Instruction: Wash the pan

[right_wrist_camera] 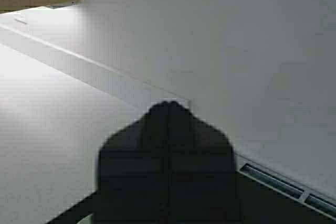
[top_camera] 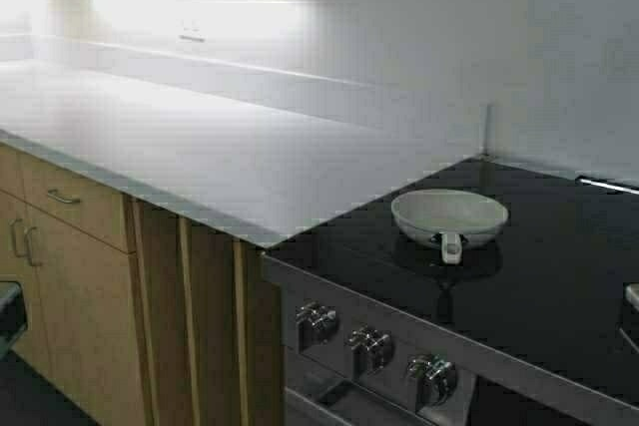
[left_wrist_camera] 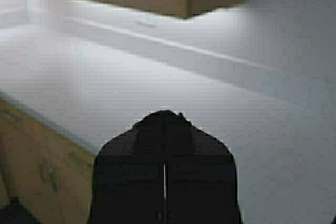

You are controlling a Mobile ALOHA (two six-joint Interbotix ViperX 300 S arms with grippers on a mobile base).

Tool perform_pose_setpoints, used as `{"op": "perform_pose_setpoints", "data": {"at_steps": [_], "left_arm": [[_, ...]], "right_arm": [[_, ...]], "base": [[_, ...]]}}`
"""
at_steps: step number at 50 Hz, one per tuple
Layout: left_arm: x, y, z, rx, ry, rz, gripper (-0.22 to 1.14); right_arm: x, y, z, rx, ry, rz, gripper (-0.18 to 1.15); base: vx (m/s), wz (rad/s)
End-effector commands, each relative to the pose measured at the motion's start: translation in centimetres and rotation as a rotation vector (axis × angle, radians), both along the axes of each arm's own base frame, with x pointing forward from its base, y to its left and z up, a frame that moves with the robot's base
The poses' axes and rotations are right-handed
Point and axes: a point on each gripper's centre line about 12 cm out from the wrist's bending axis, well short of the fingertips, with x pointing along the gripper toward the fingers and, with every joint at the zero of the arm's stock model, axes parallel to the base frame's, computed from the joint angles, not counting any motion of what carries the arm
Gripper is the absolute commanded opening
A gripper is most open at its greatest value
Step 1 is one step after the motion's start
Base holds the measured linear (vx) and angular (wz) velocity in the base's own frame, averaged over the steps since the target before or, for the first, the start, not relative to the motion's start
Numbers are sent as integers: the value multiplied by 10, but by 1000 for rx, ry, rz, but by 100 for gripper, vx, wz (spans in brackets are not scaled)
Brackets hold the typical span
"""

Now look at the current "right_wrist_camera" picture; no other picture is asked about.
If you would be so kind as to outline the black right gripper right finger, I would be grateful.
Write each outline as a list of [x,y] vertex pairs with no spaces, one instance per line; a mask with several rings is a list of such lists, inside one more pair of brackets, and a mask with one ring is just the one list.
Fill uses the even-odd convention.
[[173,223],[240,223],[233,148],[221,130],[169,104],[170,218]]

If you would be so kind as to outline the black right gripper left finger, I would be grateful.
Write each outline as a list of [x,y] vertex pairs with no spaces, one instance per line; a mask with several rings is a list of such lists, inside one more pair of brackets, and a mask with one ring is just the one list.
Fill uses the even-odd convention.
[[113,133],[99,149],[94,223],[168,223],[165,141],[169,103]]

